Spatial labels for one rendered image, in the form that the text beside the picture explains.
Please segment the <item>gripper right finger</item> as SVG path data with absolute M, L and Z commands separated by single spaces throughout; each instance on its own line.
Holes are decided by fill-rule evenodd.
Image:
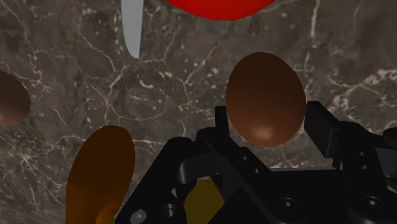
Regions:
M 323 157 L 342 171 L 349 219 L 354 224 L 397 224 L 397 127 L 373 134 L 309 101 L 304 129 Z

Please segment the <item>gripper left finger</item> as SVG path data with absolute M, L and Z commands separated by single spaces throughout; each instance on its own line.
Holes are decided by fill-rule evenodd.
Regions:
M 116 217 L 115 224 L 193 224 L 184 202 L 201 177 L 215 178 L 223 207 L 208 224 L 271 224 L 263 197 L 270 170 L 230 137 L 226 108 L 196 138 L 168 140 Z

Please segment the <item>red round bowl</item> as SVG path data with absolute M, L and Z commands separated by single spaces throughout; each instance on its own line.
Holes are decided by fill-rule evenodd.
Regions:
M 211 20 L 234 21 L 254 15 L 275 0 L 166 0 L 192 15 Z

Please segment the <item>grey knife blade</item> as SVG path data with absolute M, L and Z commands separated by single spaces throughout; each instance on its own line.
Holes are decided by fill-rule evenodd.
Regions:
M 144 0 L 121 0 L 123 35 L 127 50 L 138 59 L 141 47 Z

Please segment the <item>brown egg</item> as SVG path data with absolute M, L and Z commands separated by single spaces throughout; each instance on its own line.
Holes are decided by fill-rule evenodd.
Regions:
M 28 115 L 31 100 L 26 88 L 14 77 L 0 70 L 0 125 L 10 126 Z
M 299 77 L 271 53 L 252 53 L 237 63 L 225 100 L 235 130 L 257 146 L 284 144 L 305 116 L 306 96 Z

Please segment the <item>orange wooden spoon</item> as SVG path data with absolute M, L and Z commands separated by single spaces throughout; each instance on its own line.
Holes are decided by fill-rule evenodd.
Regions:
M 80 148 L 67 180 L 65 224 L 111 224 L 121 206 L 135 165 L 129 132 L 108 125 Z

